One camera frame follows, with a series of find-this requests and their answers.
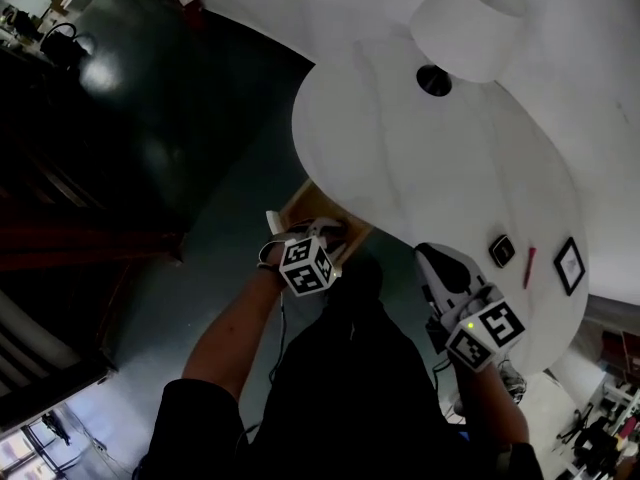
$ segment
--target floor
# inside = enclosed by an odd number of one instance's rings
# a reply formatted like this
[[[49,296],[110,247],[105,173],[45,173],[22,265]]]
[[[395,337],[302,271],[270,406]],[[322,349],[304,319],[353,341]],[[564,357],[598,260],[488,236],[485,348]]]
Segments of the floor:
[[[184,264],[152,264],[123,309],[110,344],[119,373],[68,402],[109,454],[101,462],[88,447],[75,477],[128,478],[147,450],[164,385],[254,269],[269,234],[264,212],[282,207],[305,179],[290,118],[311,65],[214,15],[209,33],[194,37],[179,12],[158,0],[96,0],[79,28],[99,46],[82,82],[127,124],[102,145],[105,154],[135,176],[132,190],[191,227]],[[385,272],[387,311],[430,369],[442,358],[424,331],[429,312],[412,250],[377,231],[365,247]],[[311,297],[287,296],[285,305],[287,341],[322,307]],[[274,312],[240,402],[246,425],[261,419],[279,325]],[[448,370],[440,375],[441,399],[453,391]]]

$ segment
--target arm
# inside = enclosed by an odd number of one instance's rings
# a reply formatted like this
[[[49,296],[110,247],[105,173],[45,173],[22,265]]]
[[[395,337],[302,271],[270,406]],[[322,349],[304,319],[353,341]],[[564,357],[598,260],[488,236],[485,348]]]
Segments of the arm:
[[[451,358],[470,433],[492,448],[528,443],[529,427],[507,392],[495,365],[475,373]]]
[[[182,378],[216,384],[239,400],[269,313],[284,286],[279,274],[257,270],[202,335]]]
[[[638,459],[636,457],[628,457],[624,459],[616,469],[616,476],[613,480],[630,480],[631,475],[635,472]]]

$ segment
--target wire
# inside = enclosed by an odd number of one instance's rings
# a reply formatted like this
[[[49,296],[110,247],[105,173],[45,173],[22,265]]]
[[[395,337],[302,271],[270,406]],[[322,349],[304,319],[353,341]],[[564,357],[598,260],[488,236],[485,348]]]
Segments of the wire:
[[[449,418],[451,416],[453,416],[455,414],[454,408],[453,408],[453,404],[451,405],[451,407],[449,407],[449,409],[447,409],[447,412],[444,415],[444,419],[449,421]]]
[[[67,36],[67,37],[71,37],[71,39],[75,39],[76,36],[78,35],[78,29],[76,28],[76,26],[73,23],[59,23],[57,24],[55,27],[53,27],[51,30],[49,30],[49,32],[47,32],[47,35],[44,36],[44,39],[42,40],[43,42],[51,35],[52,32],[58,30],[60,27],[70,27],[71,30],[73,30],[73,36]]]
[[[87,430],[87,427],[84,425],[84,423],[82,423],[82,420],[80,418],[78,418],[78,416],[76,415],[75,412],[73,412],[73,410],[71,409],[71,407],[69,407],[68,404],[64,404],[65,408],[67,411],[69,411],[69,413],[73,416],[73,419],[76,420],[77,423],[80,424],[80,428],[82,430],[78,430],[78,428],[75,426],[75,424],[72,422],[71,418],[66,418],[67,422],[71,425],[71,427],[78,433],[83,434],[85,436],[85,438],[87,439],[87,441],[89,441],[89,444],[91,445],[91,447],[94,449],[94,451],[98,454],[98,456],[102,459],[102,462],[105,463],[105,465],[111,470],[111,472],[117,477],[118,474],[113,470],[113,468],[111,467],[111,465],[109,464],[109,462],[107,461],[107,459],[111,460],[116,466],[118,466],[118,468],[120,468],[122,471],[124,471],[127,475],[131,475],[132,472],[129,471],[127,468],[125,468],[122,463],[120,463],[118,460],[114,459],[111,455],[109,455],[109,453],[107,452],[107,447],[104,445],[104,443],[100,442],[98,439],[96,439],[95,437],[93,437],[90,433],[89,430]]]
[[[512,365],[510,367],[511,371],[506,371],[505,365],[507,364],[511,365],[511,359],[508,356],[498,363],[498,371],[509,395],[511,395],[516,404],[519,404],[527,392],[527,381]]]
[[[280,363],[282,363],[282,358],[284,356],[284,340],[287,335],[287,315],[284,311],[284,295],[280,294],[280,351],[278,352],[278,360],[276,364],[273,366],[271,371],[269,372],[269,382],[273,385],[273,381],[276,378],[276,372],[280,367]]]
[[[278,368],[280,367],[280,363],[282,363],[282,358],[284,357],[284,342],[286,337],[287,337],[287,315],[284,311],[284,294],[281,293],[280,294],[280,350],[278,351],[278,360],[276,361],[276,364],[273,365],[273,368],[269,372],[269,382],[271,382],[271,385],[273,385],[273,381],[276,378],[276,372],[278,371]],[[240,445],[240,441],[242,440],[242,438],[244,436],[249,435],[254,430],[256,430],[258,427],[260,427],[260,425],[262,425],[262,421],[258,423],[254,423],[253,425],[248,427],[246,430],[244,430],[240,434],[240,436],[238,436],[234,455],[237,455],[238,453],[238,446]]]
[[[438,363],[437,365],[435,365],[431,371],[433,372],[433,378],[436,381],[436,385],[435,385],[435,390],[436,390],[436,396],[438,397],[438,400],[440,400],[440,396],[439,396],[439,390],[440,390],[440,381],[438,380],[438,374],[445,371],[447,368],[449,368],[451,366],[451,359],[447,358],[444,361]]]
[[[63,473],[65,471],[70,470],[71,468],[76,467],[78,464],[80,464],[80,459],[82,458],[82,453],[76,457],[74,457],[71,460],[68,460],[67,462],[65,462],[64,464],[61,464],[60,466],[58,466],[60,468],[60,471],[62,471]]]

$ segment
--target framed picture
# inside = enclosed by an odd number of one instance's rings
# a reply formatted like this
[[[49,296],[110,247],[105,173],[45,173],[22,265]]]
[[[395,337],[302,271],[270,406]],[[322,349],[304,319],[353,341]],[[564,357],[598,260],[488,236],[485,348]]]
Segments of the framed picture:
[[[553,260],[553,264],[556,266],[556,270],[560,275],[564,290],[567,292],[567,295],[571,295],[586,273],[580,252],[573,238],[567,240],[560,254]]]

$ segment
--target round table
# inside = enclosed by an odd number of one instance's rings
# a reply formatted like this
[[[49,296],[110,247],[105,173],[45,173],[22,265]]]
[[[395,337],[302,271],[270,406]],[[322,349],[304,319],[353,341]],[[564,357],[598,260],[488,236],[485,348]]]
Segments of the round table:
[[[410,246],[435,242],[471,256],[527,327],[514,365],[541,371],[569,346],[587,302],[573,181],[500,85],[454,79],[435,98],[416,83],[426,63],[410,40],[366,39],[315,66],[294,106],[296,151],[311,179],[357,217]],[[488,253],[501,234],[516,249],[502,269]],[[569,237],[587,268],[571,296],[553,264]],[[537,255],[525,290],[529,247]]]

